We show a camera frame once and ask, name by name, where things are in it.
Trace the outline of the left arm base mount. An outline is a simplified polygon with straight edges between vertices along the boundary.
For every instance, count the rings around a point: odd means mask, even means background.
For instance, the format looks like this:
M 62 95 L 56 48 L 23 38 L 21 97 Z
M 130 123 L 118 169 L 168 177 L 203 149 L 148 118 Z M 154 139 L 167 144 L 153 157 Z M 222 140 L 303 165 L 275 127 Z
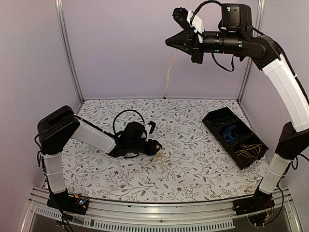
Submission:
M 47 206 L 63 212 L 85 215 L 89 206 L 89 197 L 81 194 L 69 195 L 65 190 L 62 193 L 50 193 Z

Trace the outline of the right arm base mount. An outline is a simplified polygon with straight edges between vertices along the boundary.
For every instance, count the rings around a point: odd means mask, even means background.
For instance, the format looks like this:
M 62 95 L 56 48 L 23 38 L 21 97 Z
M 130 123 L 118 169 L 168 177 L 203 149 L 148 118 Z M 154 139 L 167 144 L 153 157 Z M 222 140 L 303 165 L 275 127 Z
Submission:
M 264 226 L 274 212 L 274 200 L 272 194 L 257 191 L 253 196 L 233 201 L 232 209 L 236 215 L 247 215 L 249 222 L 256 227 Z

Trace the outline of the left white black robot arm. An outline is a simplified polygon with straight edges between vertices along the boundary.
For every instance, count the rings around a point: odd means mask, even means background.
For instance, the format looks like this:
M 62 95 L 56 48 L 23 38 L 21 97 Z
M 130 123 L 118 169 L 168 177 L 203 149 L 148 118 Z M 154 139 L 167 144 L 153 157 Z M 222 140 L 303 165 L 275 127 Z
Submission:
M 154 122 L 130 122 L 125 129 L 109 133 L 76 115 L 65 105 L 39 121 L 34 142 L 39 147 L 37 162 L 43 168 L 53 202 L 62 210 L 72 205 L 64 183 L 61 153 L 70 139 L 93 146 L 104 154 L 113 157 L 128 158 L 140 153 L 156 155 L 162 148 L 157 141 L 150 139 L 156 124 Z

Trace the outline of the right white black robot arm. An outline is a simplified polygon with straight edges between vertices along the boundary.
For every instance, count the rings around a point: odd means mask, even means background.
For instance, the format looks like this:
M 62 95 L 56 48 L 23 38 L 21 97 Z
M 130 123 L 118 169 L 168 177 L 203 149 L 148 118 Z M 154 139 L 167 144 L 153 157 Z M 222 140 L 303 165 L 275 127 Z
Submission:
M 268 203 L 271 194 L 284 176 L 291 161 L 309 146 L 309 100 L 282 47 L 271 37 L 254 36 L 252 11 L 249 5 L 220 3 L 221 20 L 217 31 L 206 31 L 197 16 L 199 9 L 173 10 L 173 19 L 182 31 L 166 39 L 167 46 L 176 48 L 201 64 L 205 53 L 231 54 L 240 60 L 250 58 L 269 79 L 280 96 L 289 116 L 281 132 L 274 157 L 261 180 L 257 194 L 250 199 L 254 211 Z

